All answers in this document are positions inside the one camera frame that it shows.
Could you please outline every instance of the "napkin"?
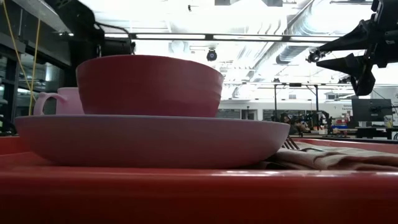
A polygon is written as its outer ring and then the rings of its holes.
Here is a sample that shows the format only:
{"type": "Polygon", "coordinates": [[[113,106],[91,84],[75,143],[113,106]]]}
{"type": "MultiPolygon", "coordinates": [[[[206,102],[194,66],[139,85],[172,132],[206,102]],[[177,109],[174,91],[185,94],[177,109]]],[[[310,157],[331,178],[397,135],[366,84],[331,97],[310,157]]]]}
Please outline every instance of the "napkin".
{"type": "Polygon", "coordinates": [[[296,143],[301,149],[312,147],[322,149],[324,152],[314,150],[303,152],[282,148],[270,161],[290,169],[300,170],[398,170],[398,154],[350,147],[314,146],[303,142],[296,143]]]}

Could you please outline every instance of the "ceiling light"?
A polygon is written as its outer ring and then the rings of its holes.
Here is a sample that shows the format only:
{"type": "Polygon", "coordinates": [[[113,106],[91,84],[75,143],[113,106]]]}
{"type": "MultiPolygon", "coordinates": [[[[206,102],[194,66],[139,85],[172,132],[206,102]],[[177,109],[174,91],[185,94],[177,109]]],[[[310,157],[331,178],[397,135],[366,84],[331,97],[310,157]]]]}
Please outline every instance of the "ceiling light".
{"type": "Polygon", "coordinates": [[[338,39],[339,37],[312,37],[312,36],[302,36],[302,37],[291,37],[289,40],[294,42],[322,42],[327,43],[338,39]]]}
{"type": "Polygon", "coordinates": [[[293,46],[293,47],[301,47],[301,46],[303,46],[303,47],[320,47],[320,46],[322,46],[324,43],[308,43],[308,42],[306,42],[306,43],[300,43],[300,42],[288,42],[288,43],[286,43],[286,45],[287,46],[293,46]]]}
{"type": "Polygon", "coordinates": [[[372,1],[365,1],[365,0],[337,0],[337,1],[330,1],[330,4],[360,4],[360,5],[371,5],[372,1]]]}
{"type": "Polygon", "coordinates": [[[105,34],[105,37],[126,38],[127,34],[105,34]]]}
{"type": "Polygon", "coordinates": [[[326,85],[325,83],[303,83],[303,85],[326,85]]]}
{"type": "Polygon", "coordinates": [[[137,34],[137,39],[205,39],[202,34],[137,34]]]}
{"type": "Polygon", "coordinates": [[[59,35],[66,35],[66,34],[68,34],[70,37],[73,37],[73,34],[72,33],[66,33],[66,32],[63,32],[63,33],[59,33],[59,35]]]}
{"type": "Polygon", "coordinates": [[[216,40],[262,40],[262,41],[281,41],[282,36],[263,36],[263,35],[214,35],[216,40]]]}

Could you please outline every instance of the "dish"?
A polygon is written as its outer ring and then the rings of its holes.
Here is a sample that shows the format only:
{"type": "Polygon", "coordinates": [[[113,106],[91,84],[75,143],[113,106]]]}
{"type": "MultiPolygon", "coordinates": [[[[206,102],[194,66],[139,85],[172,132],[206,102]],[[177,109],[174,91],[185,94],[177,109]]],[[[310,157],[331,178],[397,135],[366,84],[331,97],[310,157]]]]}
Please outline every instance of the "dish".
{"type": "Polygon", "coordinates": [[[153,55],[94,58],[81,63],[76,76],[85,114],[214,118],[223,89],[214,68],[153,55]]]}
{"type": "Polygon", "coordinates": [[[289,125],[173,116],[45,115],[16,118],[33,152],[66,166],[222,169],[273,155],[289,125]]]}

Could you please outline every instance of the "mug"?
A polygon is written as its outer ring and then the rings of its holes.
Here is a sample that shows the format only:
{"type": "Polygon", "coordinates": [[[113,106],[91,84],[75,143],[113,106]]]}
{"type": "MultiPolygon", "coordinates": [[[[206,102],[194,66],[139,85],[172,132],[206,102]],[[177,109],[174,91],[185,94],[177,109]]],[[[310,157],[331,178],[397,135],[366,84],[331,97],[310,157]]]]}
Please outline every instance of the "mug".
{"type": "Polygon", "coordinates": [[[44,103],[53,97],[57,99],[56,114],[84,114],[79,97],[78,88],[59,88],[58,93],[39,93],[33,110],[33,115],[44,115],[44,103]]]}
{"type": "Polygon", "coordinates": [[[215,117],[223,76],[189,60],[115,55],[76,70],[85,114],[215,117]]]}

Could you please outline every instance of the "plate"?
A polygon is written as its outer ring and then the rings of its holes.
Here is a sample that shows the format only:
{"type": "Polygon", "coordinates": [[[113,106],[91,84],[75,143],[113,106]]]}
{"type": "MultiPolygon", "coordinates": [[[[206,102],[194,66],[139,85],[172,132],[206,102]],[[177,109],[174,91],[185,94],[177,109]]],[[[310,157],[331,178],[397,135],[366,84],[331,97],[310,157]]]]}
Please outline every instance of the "plate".
{"type": "Polygon", "coordinates": [[[16,118],[30,149],[64,166],[223,169],[267,159],[289,125],[268,121],[129,115],[16,118]]]}

